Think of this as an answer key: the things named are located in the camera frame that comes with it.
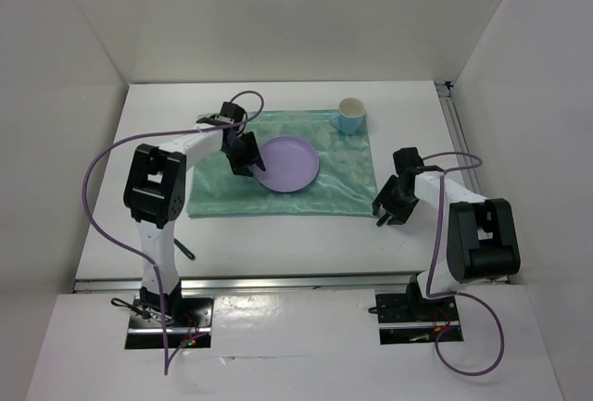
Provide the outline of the purple plastic plate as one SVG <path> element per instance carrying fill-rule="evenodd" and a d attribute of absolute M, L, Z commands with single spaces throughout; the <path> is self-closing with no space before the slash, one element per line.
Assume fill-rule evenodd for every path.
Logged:
<path fill-rule="evenodd" d="M 312 184 L 318 175 L 319 155 L 310 143 L 299 137 L 271 138 L 259 152 L 265 170 L 254 167 L 254 177 L 274 192 L 298 192 Z"/>

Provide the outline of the green patterned cloth placemat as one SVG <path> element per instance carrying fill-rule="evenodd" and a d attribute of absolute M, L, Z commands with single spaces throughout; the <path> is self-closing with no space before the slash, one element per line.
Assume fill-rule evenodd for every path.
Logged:
<path fill-rule="evenodd" d="M 302 191 L 276 193 L 256 179 L 235 176 L 223 153 L 193 168 L 186 212 L 191 219 L 263 215 L 369 217 L 377 186 L 366 125 L 344 135 L 330 125 L 332 110 L 264 111 L 247 128 L 258 145 L 277 136 L 295 136 L 319 156 L 315 180 Z"/>

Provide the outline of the blue and white mug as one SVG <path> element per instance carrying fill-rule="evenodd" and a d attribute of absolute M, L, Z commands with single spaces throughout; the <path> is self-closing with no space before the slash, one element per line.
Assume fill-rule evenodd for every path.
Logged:
<path fill-rule="evenodd" d="M 366 108 L 357 98 L 343 99 L 338 106 L 336 115 L 330 118 L 329 124 L 344 135 L 354 134 L 365 119 Z"/>

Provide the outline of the gold fork dark handle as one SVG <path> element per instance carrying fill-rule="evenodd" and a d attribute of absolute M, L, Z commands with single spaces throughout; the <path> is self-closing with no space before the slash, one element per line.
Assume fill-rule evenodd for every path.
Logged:
<path fill-rule="evenodd" d="M 174 239 L 174 244 L 189 260 L 196 260 L 196 255 L 189 248 L 187 248 L 181 241 L 179 241 L 178 239 Z"/>

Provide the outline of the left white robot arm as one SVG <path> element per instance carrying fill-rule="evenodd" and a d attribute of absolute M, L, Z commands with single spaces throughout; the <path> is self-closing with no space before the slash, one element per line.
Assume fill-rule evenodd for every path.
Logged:
<path fill-rule="evenodd" d="M 141 303 L 163 326 L 175 324 L 183 314 L 174 229 L 185 204 L 186 173 L 218 153 L 226 156 L 235 176 L 265 170 L 256 137 L 246 131 L 247 121 L 242 107 L 225 102 L 219 113 L 199 119 L 190 133 L 160 145 L 140 144 L 133 153 L 123 203 L 136 222 L 141 252 L 151 260 L 144 267 Z"/>

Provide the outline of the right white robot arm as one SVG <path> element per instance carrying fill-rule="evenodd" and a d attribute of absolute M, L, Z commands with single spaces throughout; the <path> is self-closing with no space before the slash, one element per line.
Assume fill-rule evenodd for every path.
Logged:
<path fill-rule="evenodd" d="M 415 147 L 393 154 L 396 173 L 372 202 L 381 227 L 402 226 L 420 203 L 436 210 L 434 250 L 428 270 L 413 277 L 404 308 L 416 320 L 426 319 L 436 299 L 455 295 L 474 281 L 496 280 L 518 273 L 520 252 L 511 204 L 488 198 L 451 180 L 461 167 L 443 169 L 421 157 Z"/>

